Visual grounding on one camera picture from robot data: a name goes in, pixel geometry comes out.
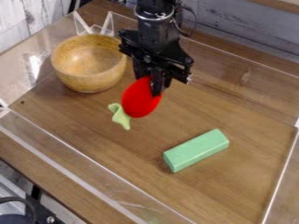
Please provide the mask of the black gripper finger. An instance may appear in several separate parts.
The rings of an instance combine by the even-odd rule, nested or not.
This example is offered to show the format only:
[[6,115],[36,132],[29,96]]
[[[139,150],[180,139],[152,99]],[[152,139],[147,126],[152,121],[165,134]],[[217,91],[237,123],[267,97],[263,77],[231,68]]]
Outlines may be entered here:
[[139,59],[133,59],[133,71],[134,71],[134,78],[137,80],[151,75],[149,65]]
[[171,86],[172,76],[160,67],[151,70],[151,92],[152,96],[159,96],[161,92]]

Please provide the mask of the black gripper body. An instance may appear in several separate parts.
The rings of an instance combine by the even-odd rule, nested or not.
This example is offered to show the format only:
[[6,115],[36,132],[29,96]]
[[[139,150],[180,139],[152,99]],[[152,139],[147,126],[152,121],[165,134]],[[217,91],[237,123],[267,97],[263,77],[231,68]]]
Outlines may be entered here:
[[191,81],[193,59],[173,41],[161,52],[151,52],[143,48],[137,40],[137,31],[121,29],[117,32],[121,39],[118,51],[133,59],[141,60],[149,67],[160,67],[181,83]]

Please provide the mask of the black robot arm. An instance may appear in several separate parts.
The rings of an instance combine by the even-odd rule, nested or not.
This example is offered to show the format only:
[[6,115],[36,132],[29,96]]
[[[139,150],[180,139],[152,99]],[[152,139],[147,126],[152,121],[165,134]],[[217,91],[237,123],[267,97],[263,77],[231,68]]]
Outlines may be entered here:
[[169,86],[172,79],[187,84],[191,81],[193,59],[181,49],[183,11],[193,14],[183,0],[136,0],[137,28],[121,29],[118,51],[133,61],[134,78],[149,78],[152,96]]

